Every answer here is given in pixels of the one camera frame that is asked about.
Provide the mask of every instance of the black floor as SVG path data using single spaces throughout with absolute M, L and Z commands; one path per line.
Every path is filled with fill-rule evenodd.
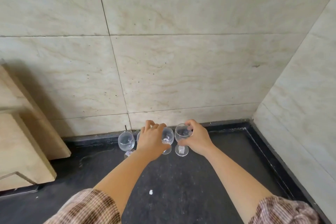
M 210 133 L 217 147 L 252 174 L 275 195 L 286 194 L 243 132 Z M 221 181 L 207 160 L 189 151 L 179 157 L 173 149 L 143 171 L 130 196 L 123 224 L 133 223 L 237 223 L 242 224 Z M 40 224 L 66 200 L 92 188 L 123 159 L 117 144 L 73 148 L 72 156 L 52 161 L 55 182 L 38 192 L 0 199 L 0 223 Z

